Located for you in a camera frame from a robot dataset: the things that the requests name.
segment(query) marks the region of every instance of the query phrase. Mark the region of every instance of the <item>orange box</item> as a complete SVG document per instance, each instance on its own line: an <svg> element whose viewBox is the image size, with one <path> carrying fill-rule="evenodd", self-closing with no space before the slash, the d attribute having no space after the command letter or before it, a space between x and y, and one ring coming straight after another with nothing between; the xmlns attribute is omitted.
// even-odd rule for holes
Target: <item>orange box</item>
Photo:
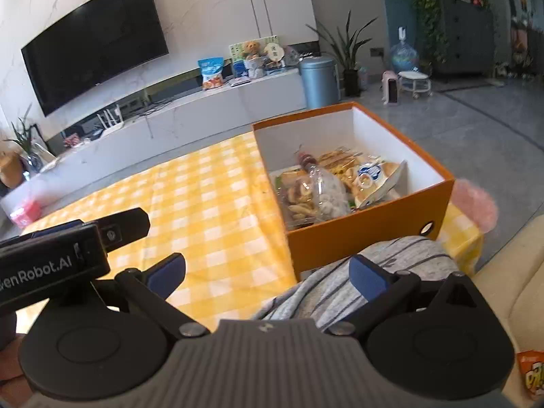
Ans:
<svg viewBox="0 0 544 408"><path fill-rule="evenodd" d="M315 156L345 146L391 162L407 162L407 170L395 187L401 198L343 218L286 229L298 278L303 271L351 256L375 242L418 234L438 237L454 177L362 105L337 104L268 119L253 124L253 130L268 173L296 165L301 145Z"/></svg>

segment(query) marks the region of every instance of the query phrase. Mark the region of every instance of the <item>yellow checkered tablecloth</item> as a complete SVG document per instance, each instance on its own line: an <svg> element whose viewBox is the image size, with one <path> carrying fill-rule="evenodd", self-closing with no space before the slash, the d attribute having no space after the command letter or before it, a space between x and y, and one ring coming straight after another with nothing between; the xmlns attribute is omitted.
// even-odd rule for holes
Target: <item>yellow checkered tablecloth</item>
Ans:
<svg viewBox="0 0 544 408"><path fill-rule="evenodd" d="M25 232L134 207L148 213L149 235L110 253L107 277L128 267L144 270L173 252L182 253L186 279L168 301L212 330L220 319L251 316L296 283L253 133L135 174L46 216ZM466 247L481 234L474 225L459 225L456 210L448 208L443 225L447 236L441 234L441 239L453 258L465 259ZM40 303L18 312L18 332L28 331L42 307Z"/></svg>

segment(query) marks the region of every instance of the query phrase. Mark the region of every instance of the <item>flat screen tv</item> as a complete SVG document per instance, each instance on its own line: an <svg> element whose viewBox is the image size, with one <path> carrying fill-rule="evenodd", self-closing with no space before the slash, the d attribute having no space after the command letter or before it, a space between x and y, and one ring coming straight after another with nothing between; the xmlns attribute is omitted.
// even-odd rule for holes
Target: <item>flat screen tv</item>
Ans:
<svg viewBox="0 0 544 408"><path fill-rule="evenodd" d="M45 115L168 53L153 0L90 0L22 49Z"/></svg>

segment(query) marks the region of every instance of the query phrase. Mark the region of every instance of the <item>wall socket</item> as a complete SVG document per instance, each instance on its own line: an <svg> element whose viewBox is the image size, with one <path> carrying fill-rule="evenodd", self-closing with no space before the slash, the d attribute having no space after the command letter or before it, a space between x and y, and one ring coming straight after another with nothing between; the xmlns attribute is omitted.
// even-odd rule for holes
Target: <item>wall socket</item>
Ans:
<svg viewBox="0 0 544 408"><path fill-rule="evenodd" d="M371 47L371 56L380 56L383 57L385 51L383 47Z"/></svg>

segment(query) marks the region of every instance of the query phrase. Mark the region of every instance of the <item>trash can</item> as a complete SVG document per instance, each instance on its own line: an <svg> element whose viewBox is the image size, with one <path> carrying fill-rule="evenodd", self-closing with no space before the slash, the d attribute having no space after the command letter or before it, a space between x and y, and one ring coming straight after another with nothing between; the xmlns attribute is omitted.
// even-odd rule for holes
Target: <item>trash can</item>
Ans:
<svg viewBox="0 0 544 408"><path fill-rule="evenodd" d="M329 56L304 58L299 63L307 108L319 108L340 101L336 61Z"/></svg>

